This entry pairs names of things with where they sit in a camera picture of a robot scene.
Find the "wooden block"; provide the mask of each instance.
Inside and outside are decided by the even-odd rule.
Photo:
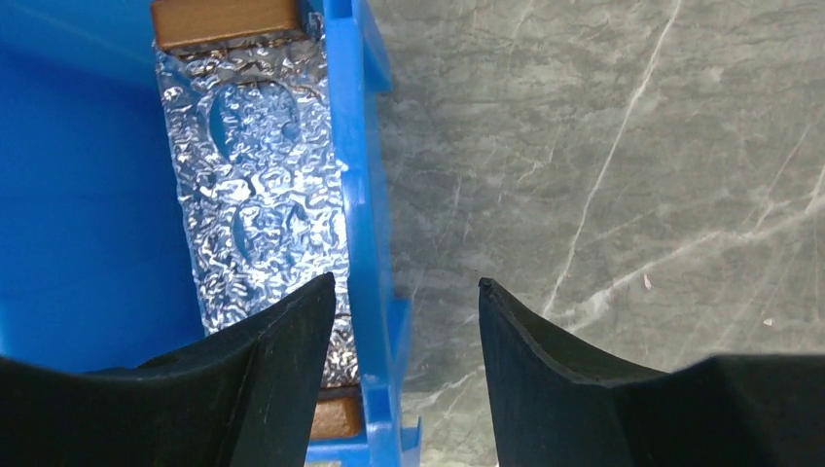
[[[297,0],[155,0],[151,10],[163,51],[301,29]]]
[[[315,419],[309,438],[312,441],[351,438],[364,428],[359,396],[322,399],[315,406]]]

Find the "blue plastic rim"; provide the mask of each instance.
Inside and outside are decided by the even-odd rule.
[[[71,372],[202,337],[150,48],[149,0],[0,0],[0,353]],[[307,461],[418,465],[401,426],[412,312],[395,299],[376,93],[389,61],[364,0],[326,19],[333,137],[366,430]]]

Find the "foil-wrapped object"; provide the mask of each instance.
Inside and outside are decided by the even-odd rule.
[[[346,167],[333,150],[323,35],[276,33],[157,58],[206,332],[331,271],[338,303],[323,383],[357,382]]]

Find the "crinkled aluminum foil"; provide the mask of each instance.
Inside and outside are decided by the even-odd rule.
[[[206,332],[331,271],[338,303],[323,382],[356,382],[345,167],[333,151],[323,35],[173,52],[158,52],[157,70]]]

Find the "gray marble surface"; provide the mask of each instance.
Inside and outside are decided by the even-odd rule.
[[[825,351],[825,3],[371,4],[422,465],[496,465],[481,276],[657,369]]]

